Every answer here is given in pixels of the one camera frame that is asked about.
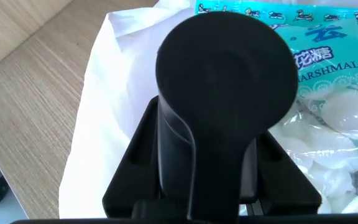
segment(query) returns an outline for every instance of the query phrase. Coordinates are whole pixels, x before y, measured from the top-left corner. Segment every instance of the marshmallow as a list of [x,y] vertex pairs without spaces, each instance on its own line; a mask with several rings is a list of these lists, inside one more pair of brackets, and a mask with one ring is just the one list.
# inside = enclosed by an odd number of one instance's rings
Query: marshmallow
[[268,131],[271,133],[271,135],[274,138],[279,138],[279,137],[283,136],[282,125],[280,123],[278,123],[275,126],[271,127]]
[[327,197],[339,197],[354,190],[352,177],[344,169],[332,170],[314,163],[307,178],[316,190]]
[[287,137],[304,139],[318,121],[310,114],[298,113],[283,123],[283,134]]
[[330,204],[333,213],[358,213],[358,196],[355,193],[332,198]]
[[306,173],[313,165],[313,158],[310,155],[310,148],[297,138],[276,138],[284,151],[291,157],[298,168]]
[[330,95],[321,108],[321,117],[337,132],[358,139],[358,90]]
[[305,143],[314,151],[314,161],[328,169],[358,171],[358,148],[353,142],[324,126],[308,130]]

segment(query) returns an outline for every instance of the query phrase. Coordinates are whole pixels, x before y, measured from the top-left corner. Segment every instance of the plastic bag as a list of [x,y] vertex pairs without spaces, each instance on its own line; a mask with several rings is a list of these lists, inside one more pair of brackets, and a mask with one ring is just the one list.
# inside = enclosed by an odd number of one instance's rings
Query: plastic bag
[[283,37],[299,88],[270,132],[322,195],[319,213],[358,213],[358,9],[242,1],[197,6],[196,14],[243,13]]

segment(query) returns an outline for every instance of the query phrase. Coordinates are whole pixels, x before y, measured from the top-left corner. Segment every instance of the blue packaging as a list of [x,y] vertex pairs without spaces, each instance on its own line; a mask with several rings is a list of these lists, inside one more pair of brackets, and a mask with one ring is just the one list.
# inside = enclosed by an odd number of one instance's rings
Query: blue packaging
[[196,14],[212,11],[238,12],[261,20],[268,25],[289,24],[311,27],[343,19],[355,19],[358,24],[358,9],[355,8],[197,0]]
[[[238,12],[275,30],[289,46],[298,67],[297,104],[320,125],[329,126],[321,117],[321,108],[334,92],[358,91],[358,9],[208,0],[197,1],[196,6],[196,14]],[[352,142],[358,149],[358,139]]]

